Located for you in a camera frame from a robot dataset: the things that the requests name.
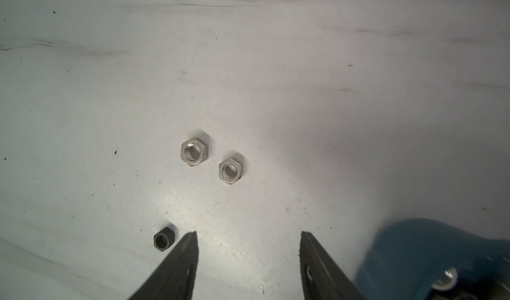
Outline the black hex nut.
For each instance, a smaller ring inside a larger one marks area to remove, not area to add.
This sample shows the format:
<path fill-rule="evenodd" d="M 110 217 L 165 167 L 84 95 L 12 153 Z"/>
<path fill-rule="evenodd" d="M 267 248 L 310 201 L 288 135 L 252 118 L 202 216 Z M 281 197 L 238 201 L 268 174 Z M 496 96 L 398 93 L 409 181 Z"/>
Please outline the black hex nut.
<path fill-rule="evenodd" d="M 175 243 L 175 232 L 165 227 L 154 235 L 154 247 L 161 252 L 166 251 Z"/>

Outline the silver hex nut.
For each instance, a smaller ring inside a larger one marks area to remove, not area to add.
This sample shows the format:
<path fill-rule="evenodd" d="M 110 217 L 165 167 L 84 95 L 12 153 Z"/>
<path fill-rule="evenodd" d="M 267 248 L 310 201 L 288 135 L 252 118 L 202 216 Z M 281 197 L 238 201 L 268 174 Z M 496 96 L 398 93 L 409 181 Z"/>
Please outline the silver hex nut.
<path fill-rule="evenodd" d="M 439 292 L 447 292 L 456 286 L 458 280 L 458 271 L 455 267 L 450 267 L 432 283 L 431 288 Z"/>
<path fill-rule="evenodd" d="M 228 185 L 232 185 L 239 181 L 242 174 L 242 163 L 233 157 L 226 159 L 219 165 L 219 177 Z"/>
<path fill-rule="evenodd" d="M 206 161 L 208 154 L 208 145 L 199 138 L 191 138 L 181 146 L 181 159 L 191 167 Z"/>

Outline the teal storage box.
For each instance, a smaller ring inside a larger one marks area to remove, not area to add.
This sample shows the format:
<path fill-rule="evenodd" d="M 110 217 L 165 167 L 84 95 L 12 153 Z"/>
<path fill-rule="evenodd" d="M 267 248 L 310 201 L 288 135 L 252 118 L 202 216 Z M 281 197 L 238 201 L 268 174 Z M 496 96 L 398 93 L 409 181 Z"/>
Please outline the teal storage box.
<path fill-rule="evenodd" d="M 488 261 L 509 256 L 509 241 L 488 239 L 445 223 L 412 218 L 380 231 L 358 269 L 355 286 L 366 299 L 426 299 L 450 268 L 477 261 L 475 277 L 490 273 Z"/>

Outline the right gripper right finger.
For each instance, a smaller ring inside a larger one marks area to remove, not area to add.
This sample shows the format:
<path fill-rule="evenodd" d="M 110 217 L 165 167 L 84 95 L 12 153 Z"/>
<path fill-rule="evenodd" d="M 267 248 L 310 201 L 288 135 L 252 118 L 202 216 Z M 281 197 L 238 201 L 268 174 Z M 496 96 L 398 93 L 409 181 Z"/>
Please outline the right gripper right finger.
<path fill-rule="evenodd" d="M 300 272 L 305 300 L 364 298 L 310 232 L 301 233 Z"/>

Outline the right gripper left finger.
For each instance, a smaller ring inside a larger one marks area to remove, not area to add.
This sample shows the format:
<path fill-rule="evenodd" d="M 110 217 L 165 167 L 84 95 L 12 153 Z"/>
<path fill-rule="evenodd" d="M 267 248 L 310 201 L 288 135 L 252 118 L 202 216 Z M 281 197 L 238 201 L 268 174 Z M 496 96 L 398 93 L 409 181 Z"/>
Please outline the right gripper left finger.
<path fill-rule="evenodd" d="M 196 232 L 189 232 L 130 297 L 132 300 L 191 299 L 199 261 Z"/>

